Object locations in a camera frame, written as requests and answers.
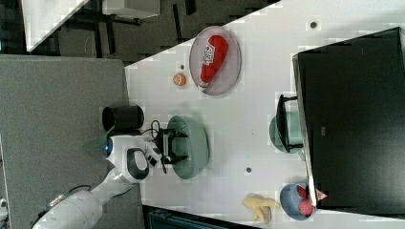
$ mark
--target black cup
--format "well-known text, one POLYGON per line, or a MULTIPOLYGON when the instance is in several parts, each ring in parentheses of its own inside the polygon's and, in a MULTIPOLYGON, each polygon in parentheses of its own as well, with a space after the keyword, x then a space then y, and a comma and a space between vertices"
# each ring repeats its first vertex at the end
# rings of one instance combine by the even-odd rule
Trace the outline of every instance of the black cup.
POLYGON ((106 107, 102 111, 102 125, 105 131, 114 126, 115 132, 127 132, 139 129, 144 121, 143 110, 139 106, 106 107))

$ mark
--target teal bowl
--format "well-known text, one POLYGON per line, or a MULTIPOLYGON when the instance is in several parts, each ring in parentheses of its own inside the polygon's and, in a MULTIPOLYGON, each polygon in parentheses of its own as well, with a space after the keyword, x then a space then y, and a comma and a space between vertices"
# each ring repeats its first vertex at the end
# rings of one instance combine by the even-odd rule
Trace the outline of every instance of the teal bowl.
POLYGON ((175 173, 181 179, 195 177, 208 163, 208 143, 203 125, 185 115, 175 115, 169 120, 168 129, 175 129, 187 137, 173 140, 172 152, 176 156, 188 156, 187 159, 173 165, 175 173))
MULTIPOLYGON (((299 119, 298 114, 287 112, 287 121, 288 121, 289 143, 290 144, 302 144, 303 137, 302 137, 302 133, 301 133, 300 119, 299 119)), ((276 117, 273 117, 273 119, 271 120, 268 131, 269 131, 271 142, 279 151, 288 153, 288 154, 295 154, 295 153, 302 151, 302 148, 294 148, 294 149, 290 149, 289 152, 287 152, 287 150, 283 146, 283 143, 281 142, 281 139, 278 134, 276 117)))

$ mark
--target ketchup bottle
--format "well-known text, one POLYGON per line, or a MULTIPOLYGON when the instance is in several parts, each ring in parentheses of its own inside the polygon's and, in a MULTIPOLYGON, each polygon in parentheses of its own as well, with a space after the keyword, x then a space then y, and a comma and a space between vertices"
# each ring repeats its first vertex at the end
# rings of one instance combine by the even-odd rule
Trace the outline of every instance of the ketchup bottle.
POLYGON ((223 37, 213 35, 209 38, 203 54, 202 73, 199 80, 200 91, 205 91, 215 73, 223 64, 227 48, 228 43, 223 37))

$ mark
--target pink plate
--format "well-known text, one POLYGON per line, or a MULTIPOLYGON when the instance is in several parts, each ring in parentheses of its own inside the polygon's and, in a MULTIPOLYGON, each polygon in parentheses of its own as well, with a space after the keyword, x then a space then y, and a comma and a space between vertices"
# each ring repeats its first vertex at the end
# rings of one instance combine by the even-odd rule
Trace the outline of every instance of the pink plate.
POLYGON ((194 40, 190 51, 189 66, 191 76, 196 86, 199 83, 200 74, 203 66, 203 51, 208 39, 212 35, 220 35, 228 43, 228 50, 221 68, 217 71, 205 94, 219 95, 228 92, 239 77, 241 71, 241 51, 238 42, 233 35, 221 27, 208 27, 201 31, 194 40))

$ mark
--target small cup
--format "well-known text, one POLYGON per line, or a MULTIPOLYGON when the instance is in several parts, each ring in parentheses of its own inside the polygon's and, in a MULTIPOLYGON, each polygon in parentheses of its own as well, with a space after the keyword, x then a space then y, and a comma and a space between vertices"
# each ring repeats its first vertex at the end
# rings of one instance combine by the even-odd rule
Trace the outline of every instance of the small cup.
POLYGON ((139 106, 104 108, 102 124, 105 131, 114 127, 114 131, 132 131, 142 127, 144 121, 143 110, 139 106))
POLYGON ((176 73, 175 76, 173 76, 173 83, 175 83, 177 86, 183 86, 186 82, 186 78, 184 73, 176 73))

